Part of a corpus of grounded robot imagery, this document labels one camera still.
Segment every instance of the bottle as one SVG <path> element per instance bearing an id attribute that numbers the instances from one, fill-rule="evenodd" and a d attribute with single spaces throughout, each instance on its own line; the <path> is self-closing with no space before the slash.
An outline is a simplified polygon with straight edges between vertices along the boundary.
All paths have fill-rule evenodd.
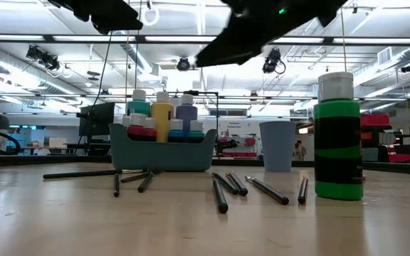
<path id="1" fill-rule="evenodd" d="M 146 142 L 156 142 L 156 122 L 154 118 L 146 117 L 144 124 L 144 140 Z"/>
<path id="2" fill-rule="evenodd" d="M 169 136 L 169 121 L 174 113 L 174 105 L 169 103 L 168 92 L 158 92 L 156 103 L 151 106 L 151 117 L 156 123 L 157 142 L 167 142 Z"/>
<path id="3" fill-rule="evenodd" d="M 127 103 L 127 115 L 137 113 L 149 117 L 150 105 L 149 102 L 145 102 L 146 99 L 147 93 L 144 90 L 134 90 L 132 93 L 132 101 Z"/>
<path id="4" fill-rule="evenodd" d="M 192 120 L 191 130 L 188 132 L 188 142 L 202 143 L 204 138 L 204 123 L 202 121 Z"/>
<path id="5" fill-rule="evenodd" d="M 127 128 L 127 136 L 129 139 L 141 142 L 144 140 L 145 129 L 143 128 L 145 121 L 144 114 L 132 113 L 129 127 Z"/>
<path id="6" fill-rule="evenodd" d="M 323 198 L 363 198 L 360 107 L 353 88 L 352 73 L 319 77 L 313 112 L 315 192 Z"/>
<path id="7" fill-rule="evenodd" d="M 183 143 L 185 139 L 184 135 L 185 133 L 183 132 L 183 120 L 171 119 L 169 142 Z"/>
<path id="8" fill-rule="evenodd" d="M 177 119 L 183 120 L 183 131 L 187 134 L 191 121 L 197 120 L 197 108 L 192 105 L 194 97 L 189 94 L 182 96 L 182 105 L 177 107 Z"/>

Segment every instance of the security camera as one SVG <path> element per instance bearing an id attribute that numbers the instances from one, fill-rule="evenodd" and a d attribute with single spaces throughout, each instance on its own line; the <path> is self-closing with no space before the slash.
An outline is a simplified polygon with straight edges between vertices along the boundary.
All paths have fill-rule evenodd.
<path id="1" fill-rule="evenodd" d="M 189 60 L 187 57 L 181 57 L 179 62 L 177 63 L 177 70 L 179 71 L 187 71 L 191 67 Z"/>

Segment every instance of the black tape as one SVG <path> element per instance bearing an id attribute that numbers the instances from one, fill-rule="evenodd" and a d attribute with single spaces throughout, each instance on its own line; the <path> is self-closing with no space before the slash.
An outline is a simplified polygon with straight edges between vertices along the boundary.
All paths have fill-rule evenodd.
<path id="1" fill-rule="evenodd" d="M 314 120 L 314 148 L 342 149 L 360 145 L 360 118 L 328 117 Z"/>
<path id="2" fill-rule="evenodd" d="M 342 184 L 362 184 L 362 158 L 331 159 L 314 155 L 316 181 Z"/>

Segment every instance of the blue paint bottle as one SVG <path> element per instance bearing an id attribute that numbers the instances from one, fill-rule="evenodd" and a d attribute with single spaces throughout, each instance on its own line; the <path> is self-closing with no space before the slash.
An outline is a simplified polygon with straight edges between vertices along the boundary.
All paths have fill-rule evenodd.
<path id="1" fill-rule="evenodd" d="M 183 143 L 185 142 L 185 133 L 183 132 L 183 120 L 171 119 L 169 142 Z"/>

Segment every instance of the purple paint bottle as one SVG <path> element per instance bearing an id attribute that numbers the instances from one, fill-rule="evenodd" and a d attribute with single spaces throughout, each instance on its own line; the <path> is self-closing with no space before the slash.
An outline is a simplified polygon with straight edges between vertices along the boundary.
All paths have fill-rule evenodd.
<path id="1" fill-rule="evenodd" d="M 183 120 L 183 132 L 190 130 L 191 121 L 197 120 L 197 108 L 192 105 L 194 97 L 189 94 L 182 96 L 182 105 L 177 107 L 177 119 Z"/>

